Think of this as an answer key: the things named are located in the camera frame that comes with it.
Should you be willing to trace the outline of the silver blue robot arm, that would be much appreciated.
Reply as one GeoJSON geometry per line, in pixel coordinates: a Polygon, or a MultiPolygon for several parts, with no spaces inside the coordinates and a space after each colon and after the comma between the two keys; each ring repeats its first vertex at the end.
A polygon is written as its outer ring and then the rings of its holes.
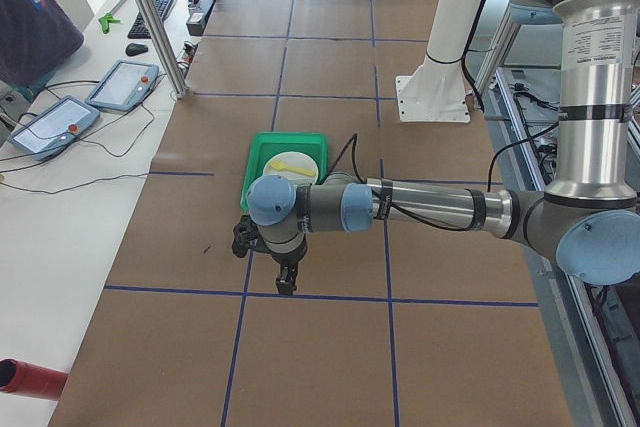
{"type": "Polygon", "coordinates": [[[553,12],[563,26],[557,170],[548,186],[478,191],[342,173],[295,186],[266,175],[247,190],[235,255],[270,255],[280,266],[278,291],[290,295],[308,233],[358,232],[376,220],[408,218],[453,232],[488,231],[589,284],[617,284],[636,274],[637,195],[625,165],[639,0],[513,0],[512,7],[553,12]]]}

